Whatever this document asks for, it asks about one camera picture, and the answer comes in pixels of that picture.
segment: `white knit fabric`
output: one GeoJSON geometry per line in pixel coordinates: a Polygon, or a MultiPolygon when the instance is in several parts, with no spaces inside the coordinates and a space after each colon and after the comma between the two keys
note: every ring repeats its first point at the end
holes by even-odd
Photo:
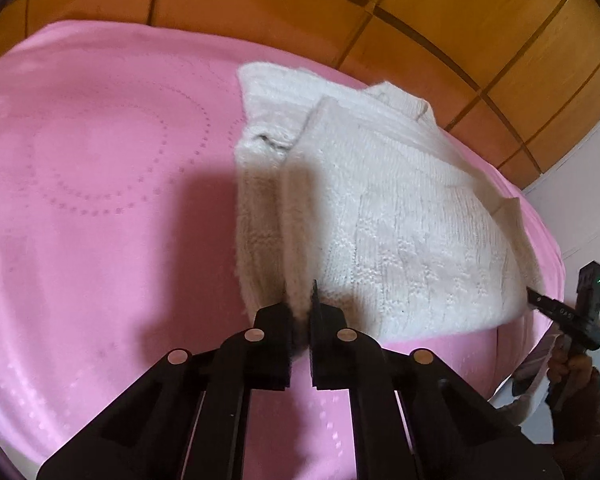
{"type": "Polygon", "coordinates": [[[492,328],[543,290],[517,199],[502,198],[439,131],[426,101],[267,63],[238,72],[237,270],[249,313],[312,281],[381,340],[492,328]]]}

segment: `person's arm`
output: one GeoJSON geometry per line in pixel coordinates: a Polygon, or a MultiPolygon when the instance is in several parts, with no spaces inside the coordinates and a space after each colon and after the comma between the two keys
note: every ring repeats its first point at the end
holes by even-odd
{"type": "Polygon", "coordinates": [[[568,359],[558,340],[549,360],[547,376],[552,384],[574,374],[574,389],[560,412],[552,412],[554,443],[589,440],[600,435],[600,373],[591,357],[577,355],[568,359]]]}

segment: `pink bedspread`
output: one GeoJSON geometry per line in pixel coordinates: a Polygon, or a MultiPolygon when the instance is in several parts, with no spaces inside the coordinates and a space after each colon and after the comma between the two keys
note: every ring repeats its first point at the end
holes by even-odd
{"type": "MultiPolygon", "coordinates": [[[[213,349],[248,326],[234,271],[233,147],[243,122],[235,72],[252,60],[363,86],[257,44],[122,23],[56,23],[0,59],[0,434],[31,459],[169,349],[213,349]]],[[[547,293],[561,299],[558,247],[522,203],[547,293]]],[[[431,348],[487,397],[546,327],[530,314],[388,346],[431,348]]],[[[244,477],[355,478],[347,394],[313,390],[306,356],[290,390],[254,393],[244,477]]]]}

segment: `human hand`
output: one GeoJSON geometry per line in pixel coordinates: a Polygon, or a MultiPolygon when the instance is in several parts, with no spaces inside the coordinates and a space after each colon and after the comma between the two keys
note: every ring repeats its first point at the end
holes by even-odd
{"type": "Polygon", "coordinates": [[[586,354],[575,355],[569,359],[567,352],[562,349],[563,344],[564,337],[558,337],[551,352],[546,376],[551,384],[556,384],[571,373],[573,378],[570,380],[567,394],[568,397],[571,397],[589,384],[593,372],[593,361],[586,354]]]}

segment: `dotted pattern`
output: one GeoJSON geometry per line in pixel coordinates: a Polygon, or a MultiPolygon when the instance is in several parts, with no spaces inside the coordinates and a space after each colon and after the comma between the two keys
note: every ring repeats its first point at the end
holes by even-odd
{"type": "Polygon", "coordinates": [[[240,119],[236,119],[233,123],[231,123],[231,126],[229,127],[229,130],[226,133],[226,140],[231,148],[236,145],[238,136],[246,120],[247,119],[243,117],[240,119]]]}
{"type": "Polygon", "coordinates": [[[8,363],[7,370],[14,375],[20,385],[20,391],[16,391],[14,388],[8,389],[2,381],[0,382],[0,389],[8,389],[10,397],[18,406],[29,409],[26,412],[27,417],[36,421],[38,429],[53,446],[62,446],[63,442],[58,439],[58,434],[53,432],[52,429],[62,426],[67,431],[70,429],[69,425],[60,422],[58,413],[47,405],[45,397],[30,384],[20,365],[8,363]]]}
{"type": "MultiPolygon", "coordinates": [[[[204,128],[205,135],[202,138],[202,142],[196,146],[193,150],[192,155],[188,158],[186,164],[194,166],[196,160],[203,156],[203,152],[207,148],[210,140],[210,130],[212,127],[212,121],[209,117],[205,107],[199,102],[196,102],[188,94],[183,91],[163,84],[156,84],[159,91],[172,92],[179,97],[185,98],[189,104],[198,110],[202,115],[203,124],[200,124],[204,128]]],[[[146,164],[146,169],[139,173],[134,182],[127,184],[126,186],[111,189],[107,192],[101,192],[94,194],[86,189],[79,189],[68,182],[67,177],[63,176],[56,168],[50,168],[53,174],[54,185],[46,187],[39,183],[38,179],[35,178],[32,160],[34,157],[34,144],[36,141],[37,133],[34,133],[31,140],[27,143],[28,159],[30,163],[27,165],[27,171],[29,171],[30,182],[36,188],[40,196],[52,207],[59,210],[63,210],[68,214],[77,214],[80,216],[108,216],[108,215],[120,215],[129,210],[132,210],[136,205],[150,202],[152,198],[160,196],[166,190],[160,185],[156,184],[156,178],[154,176],[158,173],[160,163],[164,157],[168,154],[170,149],[170,125],[167,120],[161,118],[160,115],[152,110],[137,105],[125,105],[121,108],[131,108],[138,110],[144,114],[149,115],[155,120],[160,126],[161,134],[160,139],[157,142],[153,156],[149,156],[146,164]]],[[[93,113],[92,110],[84,110],[84,114],[93,113]]],[[[232,126],[237,126],[240,121],[235,121],[232,126]]],[[[192,124],[192,128],[199,127],[198,125],[192,124]]],[[[227,133],[227,140],[234,142],[234,132],[230,131],[227,133]]],[[[178,167],[178,173],[185,173],[185,165],[178,167]]],[[[167,179],[168,186],[174,186],[176,184],[177,175],[174,174],[167,179]]]]}
{"type": "Polygon", "coordinates": [[[340,393],[338,392],[320,392],[321,398],[315,402],[310,400],[307,403],[307,408],[310,410],[313,416],[318,416],[320,425],[324,428],[324,431],[331,436],[331,442],[338,458],[341,458],[344,454],[342,449],[342,436],[337,431],[333,421],[328,420],[327,410],[329,409],[328,404],[337,404],[340,401],[340,393]]]}

